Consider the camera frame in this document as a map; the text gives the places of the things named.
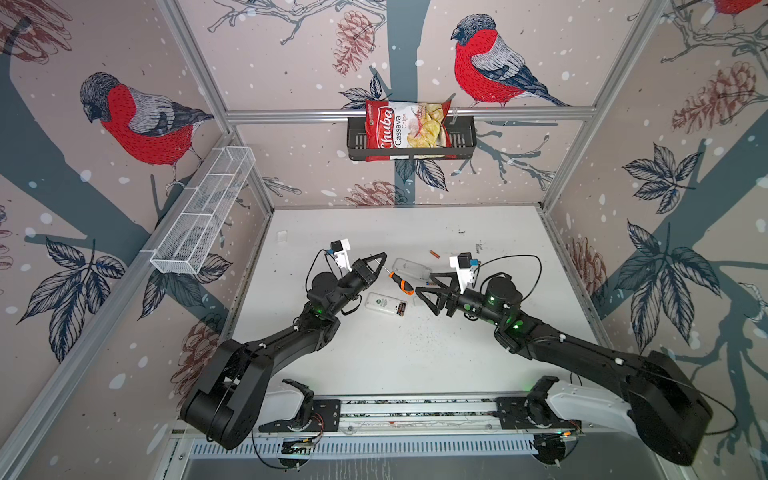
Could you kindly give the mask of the orange black screwdriver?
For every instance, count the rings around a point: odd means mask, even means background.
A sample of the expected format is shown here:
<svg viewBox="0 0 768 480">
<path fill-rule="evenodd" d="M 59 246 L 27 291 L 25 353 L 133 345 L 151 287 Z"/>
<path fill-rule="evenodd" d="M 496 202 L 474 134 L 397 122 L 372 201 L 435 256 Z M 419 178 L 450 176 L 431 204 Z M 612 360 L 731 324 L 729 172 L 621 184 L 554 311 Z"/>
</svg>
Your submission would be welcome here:
<svg viewBox="0 0 768 480">
<path fill-rule="evenodd" d="M 394 271 L 388 272 L 388 277 L 397 285 L 400 291 L 405 293 L 408 296 L 412 296 L 415 294 L 414 287 L 403 277 L 395 273 Z"/>
</svg>

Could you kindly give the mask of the white remote control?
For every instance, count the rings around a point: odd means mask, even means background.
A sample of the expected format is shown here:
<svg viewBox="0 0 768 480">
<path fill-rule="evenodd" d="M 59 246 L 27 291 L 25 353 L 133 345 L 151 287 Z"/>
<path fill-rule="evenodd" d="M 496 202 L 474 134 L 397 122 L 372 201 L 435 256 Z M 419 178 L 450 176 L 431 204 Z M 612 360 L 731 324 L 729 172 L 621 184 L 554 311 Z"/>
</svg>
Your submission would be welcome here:
<svg viewBox="0 0 768 480">
<path fill-rule="evenodd" d="M 392 270 L 401 277 L 422 283 L 429 282 L 432 274 L 430 268 L 404 258 L 396 258 Z"/>
</svg>

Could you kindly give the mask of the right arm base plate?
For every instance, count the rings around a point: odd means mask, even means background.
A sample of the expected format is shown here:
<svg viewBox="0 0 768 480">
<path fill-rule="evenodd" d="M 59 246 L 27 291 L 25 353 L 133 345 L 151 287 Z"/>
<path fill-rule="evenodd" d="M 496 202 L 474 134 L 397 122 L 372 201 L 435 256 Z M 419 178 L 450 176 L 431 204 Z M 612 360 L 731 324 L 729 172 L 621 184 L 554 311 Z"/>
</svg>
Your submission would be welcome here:
<svg viewBox="0 0 768 480">
<path fill-rule="evenodd" d="M 558 417 L 544 400 L 529 400 L 527 397 L 497 397 L 497 413 L 503 430 L 564 429 L 581 428 L 581 422 Z"/>
</svg>

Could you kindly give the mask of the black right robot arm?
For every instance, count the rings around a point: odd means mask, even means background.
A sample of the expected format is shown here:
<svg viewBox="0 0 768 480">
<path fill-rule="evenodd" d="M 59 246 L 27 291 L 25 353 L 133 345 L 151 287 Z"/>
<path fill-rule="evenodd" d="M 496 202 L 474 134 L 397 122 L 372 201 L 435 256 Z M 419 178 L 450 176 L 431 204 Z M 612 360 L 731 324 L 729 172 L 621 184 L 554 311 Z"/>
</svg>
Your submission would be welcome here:
<svg viewBox="0 0 768 480">
<path fill-rule="evenodd" d="M 590 380 L 629 404 L 629 418 L 656 454 L 681 466 L 694 463 L 713 411 L 674 360 L 653 351 L 621 353 L 567 335 L 522 309 L 523 295 L 506 276 L 492 278 L 486 291 L 462 289 L 455 273 L 448 285 L 415 294 L 435 315 L 462 311 L 492 324 L 494 338 L 507 351 L 549 363 Z"/>
</svg>

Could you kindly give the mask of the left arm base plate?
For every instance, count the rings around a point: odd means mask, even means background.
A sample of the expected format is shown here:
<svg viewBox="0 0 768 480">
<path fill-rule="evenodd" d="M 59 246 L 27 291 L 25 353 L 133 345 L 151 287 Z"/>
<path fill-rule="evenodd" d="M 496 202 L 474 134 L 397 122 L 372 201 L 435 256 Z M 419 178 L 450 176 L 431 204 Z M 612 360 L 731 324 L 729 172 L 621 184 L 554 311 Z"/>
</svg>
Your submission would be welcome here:
<svg viewBox="0 0 768 480">
<path fill-rule="evenodd" d="M 266 399 L 262 405 L 255 431 L 259 433 L 321 433 L 336 432 L 341 416 L 341 401 L 337 399 Z"/>
</svg>

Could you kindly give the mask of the white mesh wall shelf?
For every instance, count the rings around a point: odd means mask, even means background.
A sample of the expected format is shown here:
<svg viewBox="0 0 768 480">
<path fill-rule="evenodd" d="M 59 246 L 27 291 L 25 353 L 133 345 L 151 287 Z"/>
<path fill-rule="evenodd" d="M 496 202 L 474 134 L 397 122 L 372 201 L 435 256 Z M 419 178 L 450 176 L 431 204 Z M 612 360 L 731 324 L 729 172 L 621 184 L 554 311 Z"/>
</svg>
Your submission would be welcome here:
<svg viewBox="0 0 768 480">
<path fill-rule="evenodd" d="M 200 273 L 227 216 L 254 166 L 252 150 L 227 146 L 218 151 L 150 262 L 162 274 Z"/>
</svg>

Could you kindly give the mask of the aluminium mounting rail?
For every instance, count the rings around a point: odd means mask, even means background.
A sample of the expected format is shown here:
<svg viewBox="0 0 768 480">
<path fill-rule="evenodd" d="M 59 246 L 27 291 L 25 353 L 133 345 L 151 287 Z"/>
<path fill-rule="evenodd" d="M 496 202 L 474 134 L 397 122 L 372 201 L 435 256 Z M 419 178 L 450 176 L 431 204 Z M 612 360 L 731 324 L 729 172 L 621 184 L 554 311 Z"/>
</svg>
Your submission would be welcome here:
<svg viewBox="0 0 768 480">
<path fill-rule="evenodd" d="M 557 382 L 530 392 L 516 392 L 497 397 L 522 396 L 529 400 L 544 400 L 554 413 L 566 420 L 577 420 L 588 428 L 596 425 L 638 437 L 637 409 L 608 391 Z M 336 432 L 353 432 L 374 422 L 392 427 L 434 428 L 438 423 L 488 422 L 495 418 L 495 398 L 480 397 L 381 397 L 381 398 L 323 398 L 304 386 L 281 384 L 267 391 L 271 399 L 337 399 L 341 401 L 341 416 Z"/>
</svg>

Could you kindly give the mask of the red cassava chips bag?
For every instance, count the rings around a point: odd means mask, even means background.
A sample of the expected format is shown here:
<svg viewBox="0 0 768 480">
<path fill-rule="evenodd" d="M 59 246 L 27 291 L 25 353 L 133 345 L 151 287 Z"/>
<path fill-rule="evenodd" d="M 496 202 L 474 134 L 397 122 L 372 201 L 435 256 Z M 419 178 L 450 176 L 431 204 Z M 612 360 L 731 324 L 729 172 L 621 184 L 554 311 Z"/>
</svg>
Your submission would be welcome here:
<svg viewBox="0 0 768 480">
<path fill-rule="evenodd" d="M 451 100 L 443 103 L 367 100 L 367 149 L 402 150 L 452 147 L 445 120 Z"/>
</svg>

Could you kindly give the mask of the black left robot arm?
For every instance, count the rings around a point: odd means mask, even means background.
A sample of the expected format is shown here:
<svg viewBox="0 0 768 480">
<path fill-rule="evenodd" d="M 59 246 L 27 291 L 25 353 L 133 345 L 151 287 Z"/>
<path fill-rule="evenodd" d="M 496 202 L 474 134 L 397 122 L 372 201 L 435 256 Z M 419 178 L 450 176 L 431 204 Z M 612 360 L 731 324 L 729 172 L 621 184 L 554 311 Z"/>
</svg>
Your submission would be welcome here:
<svg viewBox="0 0 768 480">
<path fill-rule="evenodd" d="M 340 278 L 321 272 L 291 326 L 260 340 L 222 342 L 190 389 L 180 418 L 209 441 L 228 450 L 239 446 L 257 426 L 272 377 L 330 343 L 341 325 L 338 315 L 375 283 L 386 260 L 384 252 L 358 259 Z"/>
</svg>

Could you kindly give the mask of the white air conditioner remote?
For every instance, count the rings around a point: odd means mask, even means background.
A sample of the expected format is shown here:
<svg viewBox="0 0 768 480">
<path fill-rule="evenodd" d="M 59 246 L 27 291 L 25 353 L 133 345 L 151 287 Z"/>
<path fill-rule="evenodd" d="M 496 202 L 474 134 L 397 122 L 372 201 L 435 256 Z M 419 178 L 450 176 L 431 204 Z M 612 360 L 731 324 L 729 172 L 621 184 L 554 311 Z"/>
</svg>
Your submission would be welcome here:
<svg viewBox="0 0 768 480">
<path fill-rule="evenodd" d="M 369 293 L 366 298 L 365 307 L 378 313 L 402 317 L 407 308 L 407 303 L 394 297 Z"/>
</svg>

